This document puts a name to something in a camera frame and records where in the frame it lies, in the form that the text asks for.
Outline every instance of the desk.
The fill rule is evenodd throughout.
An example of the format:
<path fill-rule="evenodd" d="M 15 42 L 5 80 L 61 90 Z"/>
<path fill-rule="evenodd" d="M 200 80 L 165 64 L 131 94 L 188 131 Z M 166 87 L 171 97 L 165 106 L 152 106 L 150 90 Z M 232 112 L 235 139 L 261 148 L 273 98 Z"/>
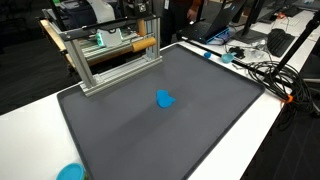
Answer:
<path fill-rule="evenodd" d="M 303 12 L 302 15 L 304 19 L 312 17 L 309 12 Z M 301 33 L 305 23 L 301 21 L 303 27 L 292 27 L 292 32 Z M 266 33 L 270 28 L 271 25 L 260 23 L 254 27 Z M 201 55 L 204 53 L 188 43 L 182 42 L 181 45 Z M 290 60 L 290 65 L 300 70 L 314 45 L 312 40 L 305 41 Z M 207 47 L 223 52 L 223 47 Z M 231 64 L 222 64 L 218 57 L 211 57 L 210 60 L 245 75 L 244 70 L 236 70 Z M 0 116 L 2 179 L 54 180 L 65 165 L 81 163 L 56 94 Z M 239 179 L 280 110 L 280 101 L 266 91 L 229 130 L 190 179 Z"/>

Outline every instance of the black cable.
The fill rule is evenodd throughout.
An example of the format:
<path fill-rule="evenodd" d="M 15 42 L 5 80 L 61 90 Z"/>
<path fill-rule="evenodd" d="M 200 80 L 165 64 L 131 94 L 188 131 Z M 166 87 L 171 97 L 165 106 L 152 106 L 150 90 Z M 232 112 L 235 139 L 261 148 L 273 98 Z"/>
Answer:
<path fill-rule="evenodd" d="M 297 111 L 314 112 L 314 104 L 308 85 L 300 77 L 299 72 L 292 66 L 286 65 L 281 71 L 276 72 L 273 76 L 272 72 L 276 69 L 279 62 L 264 61 L 249 63 L 253 71 L 248 71 L 250 77 L 260 84 L 263 84 L 266 89 L 278 96 L 283 100 L 285 107 L 282 110 L 283 117 L 278 123 L 279 130 L 285 130 L 288 128 L 297 114 Z M 263 70 L 265 76 L 260 76 L 256 72 Z M 285 84 L 289 84 L 292 92 L 289 94 L 285 88 Z"/>
<path fill-rule="evenodd" d="M 286 27 L 286 33 L 288 31 L 288 26 L 289 26 L 289 18 L 288 17 L 287 17 L 287 20 L 288 20 L 288 22 L 287 22 L 287 27 Z"/>

